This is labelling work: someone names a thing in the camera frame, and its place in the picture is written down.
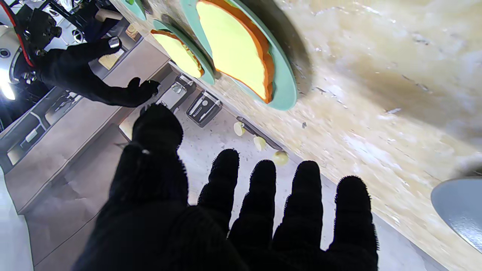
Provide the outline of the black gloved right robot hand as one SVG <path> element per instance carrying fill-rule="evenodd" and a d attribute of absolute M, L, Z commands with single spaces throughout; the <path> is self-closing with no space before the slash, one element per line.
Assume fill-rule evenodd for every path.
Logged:
<path fill-rule="evenodd" d="M 36 62 L 36 76 L 44 84 L 70 90 L 94 102 L 136 108 L 158 93 L 158 82 L 140 82 L 135 77 L 126 87 L 109 86 L 89 66 L 91 61 L 117 53 L 121 48 L 122 41 L 110 37 L 66 49 L 51 49 Z"/>

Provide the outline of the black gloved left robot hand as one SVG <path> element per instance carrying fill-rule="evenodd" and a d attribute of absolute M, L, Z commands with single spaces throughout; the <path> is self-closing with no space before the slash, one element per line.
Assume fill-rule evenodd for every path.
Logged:
<path fill-rule="evenodd" d="M 282 222 L 274 229 L 276 168 L 255 166 L 239 217 L 230 225 L 239 153 L 212 164 L 198 203 L 178 156 L 183 129 L 165 106 L 136 120 L 75 271 L 377 271 L 378 240 L 367 186 L 343 177 L 336 189 L 333 241 L 320 248 L 322 184 L 314 161 L 301 162 Z"/>

